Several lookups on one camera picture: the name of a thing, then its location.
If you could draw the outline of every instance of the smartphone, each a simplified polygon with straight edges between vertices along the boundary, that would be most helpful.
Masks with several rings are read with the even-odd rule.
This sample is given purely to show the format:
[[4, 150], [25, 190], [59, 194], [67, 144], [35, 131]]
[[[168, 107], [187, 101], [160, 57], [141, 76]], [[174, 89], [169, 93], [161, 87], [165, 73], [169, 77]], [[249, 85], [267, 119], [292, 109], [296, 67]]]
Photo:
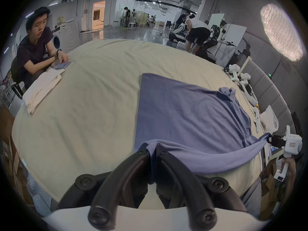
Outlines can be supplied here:
[[54, 67], [54, 69], [66, 68], [71, 62], [61, 63]]

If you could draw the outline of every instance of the washing machine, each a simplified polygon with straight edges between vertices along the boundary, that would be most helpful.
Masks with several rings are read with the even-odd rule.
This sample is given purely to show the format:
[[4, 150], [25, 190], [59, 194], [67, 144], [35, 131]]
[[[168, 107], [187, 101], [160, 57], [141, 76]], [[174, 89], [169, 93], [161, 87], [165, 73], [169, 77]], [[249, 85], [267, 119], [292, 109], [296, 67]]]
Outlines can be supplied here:
[[64, 23], [52, 31], [56, 49], [68, 53], [80, 45], [79, 20]]

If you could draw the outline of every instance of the doorway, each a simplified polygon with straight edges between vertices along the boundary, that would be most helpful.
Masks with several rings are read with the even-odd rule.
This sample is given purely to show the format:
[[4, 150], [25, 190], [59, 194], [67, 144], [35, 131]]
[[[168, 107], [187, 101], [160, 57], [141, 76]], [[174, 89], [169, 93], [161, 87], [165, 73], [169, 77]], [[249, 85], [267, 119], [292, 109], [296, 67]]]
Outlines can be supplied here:
[[104, 27], [104, 13], [106, 1], [93, 3], [92, 30]]

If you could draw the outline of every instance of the washing machine door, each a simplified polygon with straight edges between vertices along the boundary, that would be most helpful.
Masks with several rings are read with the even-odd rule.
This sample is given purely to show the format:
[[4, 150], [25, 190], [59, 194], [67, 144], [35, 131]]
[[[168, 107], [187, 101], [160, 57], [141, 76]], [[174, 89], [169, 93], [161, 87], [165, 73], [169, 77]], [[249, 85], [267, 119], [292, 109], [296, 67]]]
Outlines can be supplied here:
[[52, 39], [52, 42], [54, 44], [54, 47], [56, 49], [59, 49], [60, 48], [60, 39], [57, 35], [54, 35], [54, 38]]

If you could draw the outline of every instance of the dark t-shirt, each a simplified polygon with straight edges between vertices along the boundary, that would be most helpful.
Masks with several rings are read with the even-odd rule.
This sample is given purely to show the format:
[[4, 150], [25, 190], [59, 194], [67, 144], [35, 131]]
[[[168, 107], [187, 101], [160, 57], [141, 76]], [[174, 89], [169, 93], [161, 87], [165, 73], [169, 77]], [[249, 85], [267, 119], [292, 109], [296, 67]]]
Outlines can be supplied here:
[[32, 44], [27, 35], [19, 44], [17, 49], [17, 67], [18, 75], [21, 81], [26, 82], [27, 78], [32, 75], [25, 69], [24, 65], [31, 60], [33, 64], [37, 64], [44, 60], [43, 56], [46, 52], [46, 44], [53, 38], [49, 27], [45, 27], [37, 44]]
[[249, 57], [250, 56], [250, 51], [246, 50], [246, 49], [243, 49], [243, 54], [246, 56], [246, 57]]
[[180, 24], [183, 22], [183, 19], [186, 17], [186, 14], [181, 14], [180, 17], [177, 19], [176, 23], [177, 24]]

